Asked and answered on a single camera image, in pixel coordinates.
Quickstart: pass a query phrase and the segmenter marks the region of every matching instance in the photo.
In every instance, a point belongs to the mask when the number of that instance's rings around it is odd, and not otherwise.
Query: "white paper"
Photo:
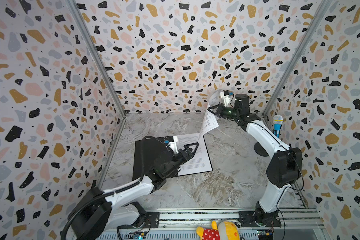
[[[208,111],[209,107],[219,104],[219,93],[220,92],[217,91],[216,93],[212,94],[212,96],[208,100],[207,109],[205,110],[203,124],[198,138],[199,140],[202,139],[202,136],[204,134],[219,126],[216,121],[215,115]]]
[[[201,172],[209,172],[212,170],[211,161],[206,150],[204,138],[198,140],[200,133],[191,133],[185,135],[178,135],[178,146],[184,149],[184,145],[189,143],[198,142],[199,147],[197,148],[195,156],[181,166],[181,170],[178,172],[179,176],[187,174],[195,174]]]

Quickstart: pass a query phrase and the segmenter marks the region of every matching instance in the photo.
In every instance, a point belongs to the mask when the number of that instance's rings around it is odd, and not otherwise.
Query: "microphone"
[[[276,137],[279,137],[280,128],[281,128],[282,123],[283,123],[283,116],[276,115],[273,117],[273,124],[274,124],[273,134],[275,134]]]

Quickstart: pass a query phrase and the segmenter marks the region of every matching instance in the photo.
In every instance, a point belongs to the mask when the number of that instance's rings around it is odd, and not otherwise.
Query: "patterned wallpaper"
[[[268,118],[303,152],[304,192],[332,239],[360,240],[360,1],[333,1]]]
[[[64,1],[0,1],[0,240],[60,239],[118,113]]]
[[[77,0],[126,112],[201,112],[216,89],[262,112],[321,0]]]

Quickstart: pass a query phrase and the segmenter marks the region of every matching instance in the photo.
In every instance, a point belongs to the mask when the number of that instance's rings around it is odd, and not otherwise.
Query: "gray marble tabletop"
[[[129,113],[102,189],[132,180],[135,141],[144,136],[175,136],[200,131],[204,114]],[[218,119],[219,127],[204,135],[213,171],[167,179],[158,191],[137,201],[152,208],[254,208],[268,183],[269,157],[253,150],[256,140],[236,125]],[[301,207],[288,192],[281,208]]]

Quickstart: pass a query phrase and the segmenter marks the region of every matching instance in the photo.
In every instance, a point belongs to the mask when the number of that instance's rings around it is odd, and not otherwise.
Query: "plush toy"
[[[196,233],[200,240],[240,240],[238,228],[238,223],[224,221],[217,227],[217,223],[212,221],[212,229],[197,227]]]

